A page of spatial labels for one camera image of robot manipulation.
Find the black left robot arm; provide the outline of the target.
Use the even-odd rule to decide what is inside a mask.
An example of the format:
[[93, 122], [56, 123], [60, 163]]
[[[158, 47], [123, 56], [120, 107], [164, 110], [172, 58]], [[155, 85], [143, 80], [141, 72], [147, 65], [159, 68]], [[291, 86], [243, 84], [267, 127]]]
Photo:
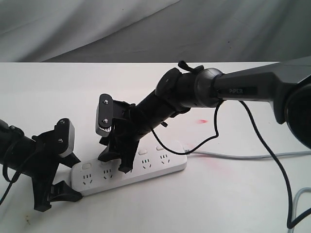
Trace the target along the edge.
[[72, 168], [80, 160], [73, 152], [75, 128], [68, 118], [60, 119], [54, 129], [25, 136], [23, 130], [0, 122], [0, 163], [2, 175], [9, 183], [7, 189], [26, 175], [32, 180], [34, 209], [40, 212], [51, 209], [51, 202], [77, 202], [82, 194], [65, 181], [53, 183], [60, 164]]

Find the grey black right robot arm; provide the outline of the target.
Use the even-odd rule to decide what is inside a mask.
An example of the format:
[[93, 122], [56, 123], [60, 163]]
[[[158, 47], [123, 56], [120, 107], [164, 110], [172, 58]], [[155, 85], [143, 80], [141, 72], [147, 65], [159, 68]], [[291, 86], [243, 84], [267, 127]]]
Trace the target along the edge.
[[98, 159], [120, 159], [119, 171], [127, 173], [133, 168], [140, 139], [152, 129], [191, 108], [215, 108], [224, 100], [270, 103], [277, 123], [286, 123], [292, 134], [310, 147], [310, 57], [231, 73], [203, 66], [192, 68], [180, 61], [138, 104], [100, 95], [96, 133], [105, 149]]

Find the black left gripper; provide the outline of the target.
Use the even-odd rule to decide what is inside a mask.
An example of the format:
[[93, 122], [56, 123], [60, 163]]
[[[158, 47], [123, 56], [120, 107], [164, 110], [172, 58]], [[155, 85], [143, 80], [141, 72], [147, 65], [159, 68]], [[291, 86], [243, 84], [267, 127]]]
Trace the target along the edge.
[[34, 209], [47, 211], [52, 207], [51, 202], [81, 200], [82, 194], [73, 190], [65, 181], [52, 183], [59, 164], [72, 168], [81, 160], [73, 152], [64, 158], [57, 154], [54, 131], [40, 134], [37, 141], [43, 148], [35, 155], [35, 176], [32, 178]]

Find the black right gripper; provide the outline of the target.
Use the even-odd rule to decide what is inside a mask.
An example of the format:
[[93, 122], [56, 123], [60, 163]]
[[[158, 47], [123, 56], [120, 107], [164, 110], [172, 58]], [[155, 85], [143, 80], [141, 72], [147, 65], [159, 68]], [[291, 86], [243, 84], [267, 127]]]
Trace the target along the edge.
[[134, 135], [137, 132], [137, 126], [130, 117], [130, 110], [134, 107], [134, 104], [113, 100], [111, 132], [108, 137], [100, 136], [99, 141], [101, 145], [105, 146], [105, 149], [97, 159], [102, 162], [121, 159], [118, 170], [123, 173], [128, 173], [133, 169], [139, 145], [139, 140]]

